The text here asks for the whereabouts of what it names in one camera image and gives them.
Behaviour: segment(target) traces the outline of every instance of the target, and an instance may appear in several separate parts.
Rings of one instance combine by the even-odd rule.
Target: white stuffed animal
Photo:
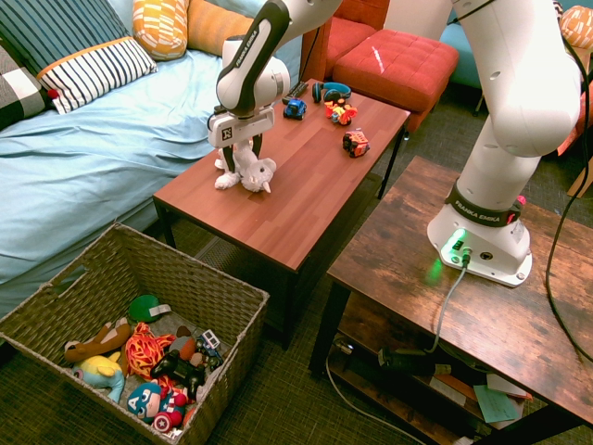
[[[271,193],[270,181],[276,172],[276,163],[270,158],[258,159],[250,142],[237,143],[237,148],[233,152],[234,172],[229,171],[222,148],[219,148],[219,156],[220,158],[214,161],[214,166],[224,170],[224,174],[214,183],[217,189],[231,188],[241,181],[243,187],[250,192],[265,190]]]

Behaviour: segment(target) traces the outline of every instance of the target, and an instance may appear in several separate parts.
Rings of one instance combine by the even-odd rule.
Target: green plush toy
[[[170,306],[159,304],[158,298],[150,294],[141,295],[130,305],[130,318],[135,322],[155,322],[166,312],[170,312]]]

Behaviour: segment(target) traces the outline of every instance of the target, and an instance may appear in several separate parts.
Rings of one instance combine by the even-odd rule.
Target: wall
[[[391,0],[385,28],[438,40],[451,8],[451,0]]]

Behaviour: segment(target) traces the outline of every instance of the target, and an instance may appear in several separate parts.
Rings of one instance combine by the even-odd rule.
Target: blue toy car
[[[307,111],[307,104],[300,99],[290,99],[284,109],[284,117],[289,119],[303,120],[303,115]]]

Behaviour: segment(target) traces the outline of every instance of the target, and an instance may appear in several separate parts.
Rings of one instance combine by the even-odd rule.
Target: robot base
[[[447,266],[460,269],[463,250],[470,248],[467,271],[506,286],[517,287],[531,272],[529,232],[521,221],[486,227],[463,218],[447,204],[428,224],[428,238]]]

